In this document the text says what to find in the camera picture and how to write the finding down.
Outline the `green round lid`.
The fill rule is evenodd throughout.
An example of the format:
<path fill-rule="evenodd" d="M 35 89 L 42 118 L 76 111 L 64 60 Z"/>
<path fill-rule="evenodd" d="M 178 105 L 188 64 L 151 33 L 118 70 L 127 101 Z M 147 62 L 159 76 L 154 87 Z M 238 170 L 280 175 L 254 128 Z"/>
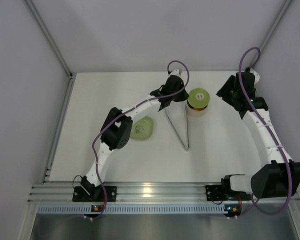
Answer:
<path fill-rule="evenodd" d="M 192 109 L 204 109 L 210 102 L 210 94 L 203 88 L 194 88 L 189 92 L 187 104 Z"/>

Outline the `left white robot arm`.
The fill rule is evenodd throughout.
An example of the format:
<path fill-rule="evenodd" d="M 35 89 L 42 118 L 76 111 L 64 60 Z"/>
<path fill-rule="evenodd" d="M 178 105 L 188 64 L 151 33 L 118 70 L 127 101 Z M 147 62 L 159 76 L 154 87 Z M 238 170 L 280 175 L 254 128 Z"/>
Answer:
<path fill-rule="evenodd" d="M 135 105 L 119 109 L 113 107 L 100 133 L 92 142 L 94 162 L 90 170 L 82 177 L 80 190 L 89 200 L 96 199 L 105 189 L 104 180 L 111 162 L 111 155 L 122 149 L 129 141 L 133 124 L 142 118 L 167 108 L 171 102 L 184 102 L 189 95 L 187 84 L 181 78 L 182 70 L 177 68 L 168 72 L 168 78 L 161 87 Z"/>

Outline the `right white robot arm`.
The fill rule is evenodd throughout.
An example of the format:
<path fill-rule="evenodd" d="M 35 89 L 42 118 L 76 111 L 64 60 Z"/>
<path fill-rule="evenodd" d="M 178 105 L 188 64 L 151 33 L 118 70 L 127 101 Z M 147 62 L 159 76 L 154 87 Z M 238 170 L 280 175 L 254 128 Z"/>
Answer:
<path fill-rule="evenodd" d="M 226 175 L 222 183 L 232 192 L 253 194 L 258 199 L 293 196 L 300 184 L 300 162 L 284 149 L 270 119 L 263 97 L 256 96 L 259 74 L 252 68 L 231 75 L 216 93 L 232 106 L 248 128 L 258 151 L 261 168 L 253 175 Z"/>

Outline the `metal serving tongs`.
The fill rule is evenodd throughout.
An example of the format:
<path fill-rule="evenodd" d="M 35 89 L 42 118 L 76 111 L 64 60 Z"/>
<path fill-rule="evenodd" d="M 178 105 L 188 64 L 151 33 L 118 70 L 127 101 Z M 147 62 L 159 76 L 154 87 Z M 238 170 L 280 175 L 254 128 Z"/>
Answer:
<path fill-rule="evenodd" d="M 190 150 L 189 116 L 185 105 L 164 111 L 165 117 L 185 152 Z"/>

